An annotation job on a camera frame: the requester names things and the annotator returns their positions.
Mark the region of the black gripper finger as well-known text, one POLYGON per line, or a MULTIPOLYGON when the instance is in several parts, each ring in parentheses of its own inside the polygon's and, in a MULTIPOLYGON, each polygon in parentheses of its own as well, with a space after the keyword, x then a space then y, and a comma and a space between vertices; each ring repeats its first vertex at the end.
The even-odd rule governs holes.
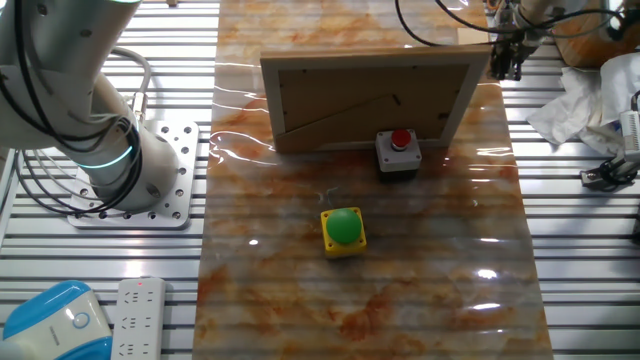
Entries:
POLYGON ((490 74, 496 80, 505 80, 510 70, 510 48, 493 47, 490 59, 490 74))
POLYGON ((524 62, 523 53, 520 49, 515 49, 511 55, 510 70, 508 79, 520 81, 522 77, 522 63, 524 62))

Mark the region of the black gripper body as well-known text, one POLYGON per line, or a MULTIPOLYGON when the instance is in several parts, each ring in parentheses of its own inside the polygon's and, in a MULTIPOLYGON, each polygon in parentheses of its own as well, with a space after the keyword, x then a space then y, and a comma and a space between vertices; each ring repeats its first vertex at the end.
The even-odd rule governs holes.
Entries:
POLYGON ((520 55, 531 55, 538 48, 538 29, 529 23, 501 23, 495 26, 496 43, 492 47, 494 55, 508 51, 520 55))

